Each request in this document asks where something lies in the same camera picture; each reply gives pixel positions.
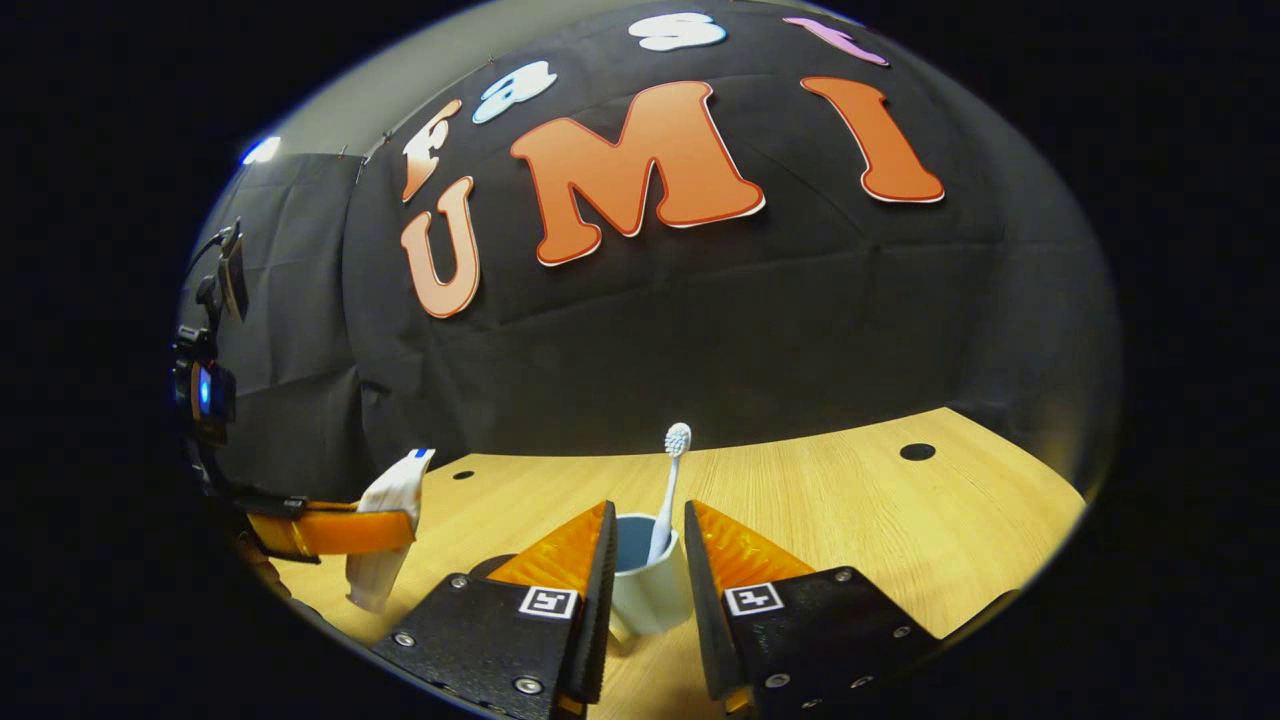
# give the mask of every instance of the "toothbrush head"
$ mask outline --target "toothbrush head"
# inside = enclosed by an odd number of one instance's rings
[[[676,423],[667,430],[667,455],[680,457],[689,450],[691,442],[694,442],[694,430],[684,423]]]

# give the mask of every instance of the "orange letter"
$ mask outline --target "orange letter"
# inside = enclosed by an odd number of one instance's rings
[[[435,206],[448,220],[453,256],[458,261],[458,269],[448,283],[442,283],[435,274],[431,246],[426,242],[431,214],[419,214],[401,233],[401,247],[408,254],[408,272],[413,278],[417,301],[434,318],[448,318],[462,311],[475,297],[476,286],[480,284],[480,258],[476,255],[476,236],[471,228],[471,209],[467,206],[467,196],[474,184],[470,177],[458,178],[445,188]]]
[[[440,159],[431,158],[431,150],[444,146],[444,140],[449,137],[449,123],[444,122],[444,118],[453,115],[460,108],[462,108],[461,100],[449,100],[431,122],[422,126],[422,129],[404,143],[404,192],[401,193],[401,200],[404,202],[412,200],[417,188],[422,187],[426,178],[435,172]]]
[[[671,82],[639,92],[616,145],[568,118],[543,123],[516,140],[511,155],[529,163],[543,213],[538,260],[559,265],[599,247],[600,228],[582,222],[573,191],[620,233],[639,233],[654,164],[663,187],[658,219],[673,228],[763,208],[764,191],[737,173],[712,122],[710,94],[705,82]]]
[[[833,77],[806,77],[805,90],[836,106],[867,160],[863,190],[888,202],[942,200],[942,181],[920,165],[911,145],[884,110],[884,95],[860,82]]]

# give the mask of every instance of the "towel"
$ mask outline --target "towel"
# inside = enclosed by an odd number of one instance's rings
[[[403,510],[410,527],[417,533],[421,509],[422,475],[435,455],[434,450],[413,450],[387,469],[360,498],[357,512]],[[347,600],[369,612],[381,612],[392,594],[396,577],[408,555],[408,546],[383,552],[347,556]]]

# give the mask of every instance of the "bolt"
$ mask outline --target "bolt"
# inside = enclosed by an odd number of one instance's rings
[[[543,692],[543,684],[532,678],[516,678],[516,689],[525,694],[538,694]]]

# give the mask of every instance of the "white cup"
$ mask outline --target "white cup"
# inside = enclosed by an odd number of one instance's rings
[[[662,633],[689,620],[694,592],[680,534],[671,529],[667,548],[652,564],[649,538],[657,518],[643,512],[618,515],[617,571],[613,574],[613,606],[609,629],[620,641],[628,635]]]

